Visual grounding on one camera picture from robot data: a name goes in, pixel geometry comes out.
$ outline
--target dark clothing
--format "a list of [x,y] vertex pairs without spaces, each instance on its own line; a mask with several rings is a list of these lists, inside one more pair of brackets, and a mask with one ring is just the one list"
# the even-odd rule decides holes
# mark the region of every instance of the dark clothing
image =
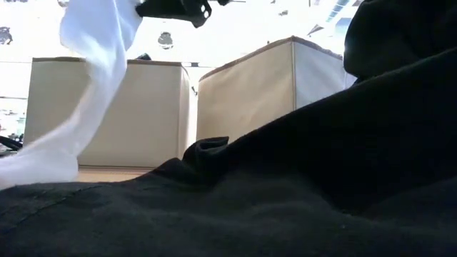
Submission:
[[369,79],[457,46],[456,0],[365,0],[346,34],[344,68]]
[[457,49],[429,55],[132,181],[2,191],[0,256],[454,257]]

